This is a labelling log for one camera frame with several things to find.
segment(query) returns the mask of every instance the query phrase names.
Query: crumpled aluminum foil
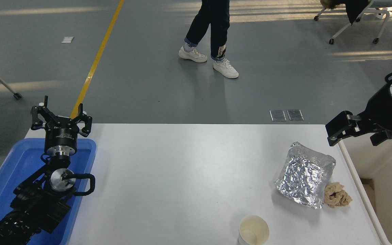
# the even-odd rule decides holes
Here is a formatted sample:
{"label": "crumpled aluminum foil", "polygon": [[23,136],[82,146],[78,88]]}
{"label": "crumpled aluminum foil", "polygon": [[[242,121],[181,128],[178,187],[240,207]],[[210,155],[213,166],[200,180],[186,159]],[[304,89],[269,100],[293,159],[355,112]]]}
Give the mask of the crumpled aluminum foil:
{"label": "crumpled aluminum foil", "polygon": [[332,176],[335,164],[336,160],[330,155],[294,142],[279,178],[275,181],[276,187],[289,199],[320,209],[325,199],[325,186]]}

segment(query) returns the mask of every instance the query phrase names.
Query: white sneaker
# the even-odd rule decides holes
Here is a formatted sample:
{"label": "white sneaker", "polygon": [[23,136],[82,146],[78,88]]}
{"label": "white sneaker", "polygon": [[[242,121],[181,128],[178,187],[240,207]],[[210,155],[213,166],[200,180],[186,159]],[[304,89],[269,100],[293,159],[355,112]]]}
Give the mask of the white sneaker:
{"label": "white sneaker", "polygon": [[238,72],[232,67],[229,63],[229,60],[224,58],[221,62],[213,62],[213,69],[220,72],[223,76],[226,76],[229,79],[238,78]]}
{"label": "white sneaker", "polygon": [[178,53],[179,57],[183,58],[183,59],[188,59],[188,60],[192,60],[194,62],[206,62],[207,60],[207,56],[205,54],[201,54],[199,53],[196,48],[193,48],[193,50],[191,50],[190,52],[186,52],[184,50],[184,47],[182,46],[179,50]]}

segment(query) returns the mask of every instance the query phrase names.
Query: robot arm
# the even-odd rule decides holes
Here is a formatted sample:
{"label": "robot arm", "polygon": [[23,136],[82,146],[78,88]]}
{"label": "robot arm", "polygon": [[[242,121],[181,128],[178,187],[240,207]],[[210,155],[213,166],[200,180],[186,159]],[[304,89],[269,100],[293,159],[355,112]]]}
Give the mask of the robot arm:
{"label": "robot arm", "polygon": [[370,98],[365,110],[354,116],[342,111],[326,124],[328,142],[336,145],[343,138],[374,133],[370,140],[373,146],[392,138],[392,73],[385,77],[386,84]]}
{"label": "robot arm", "polygon": [[[75,174],[70,169],[70,156],[77,151],[78,134],[86,137],[92,127],[92,118],[78,108],[74,119],[56,116],[43,105],[32,108],[32,130],[45,129],[45,165],[20,183],[13,191],[16,197],[10,204],[13,210],[0,220],[0,244],[25,245],[34,234],[42,230],[51,233],[70,211],[67,201],[72,196],[85,196],[95,189],[91,174]],[[46,123],[39,119],[41,115]],[[81,132],[77,124],[83,121]],[[76,179],[90,179],[90,189],[77,192]]]}

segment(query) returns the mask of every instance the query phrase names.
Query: white paper cup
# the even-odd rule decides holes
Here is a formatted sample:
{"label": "white paper cup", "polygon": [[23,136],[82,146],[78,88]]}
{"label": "white paper cup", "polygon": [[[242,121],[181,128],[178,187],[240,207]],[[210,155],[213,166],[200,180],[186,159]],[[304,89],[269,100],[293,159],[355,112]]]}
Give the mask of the white paper cup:
{"label": "white paper cup", "polygon": [[263,245],[269,239],[269,226],[256,215],[244,217],[240,222],[239,232],[240,245]]}

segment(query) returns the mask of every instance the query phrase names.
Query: chair wheel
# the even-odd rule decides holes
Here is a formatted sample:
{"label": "chair wheel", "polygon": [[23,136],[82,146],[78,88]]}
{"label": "chair wheel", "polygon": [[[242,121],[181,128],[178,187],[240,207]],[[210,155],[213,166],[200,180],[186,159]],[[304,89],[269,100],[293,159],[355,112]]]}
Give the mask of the chair wheel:
{"label": "chair wheel", "polygon": [[13,97],[15,99],[20,99],[20,98],[22,98],[22,95],[20,95],[20,93],[15,93],[15,94],[13,94]]}

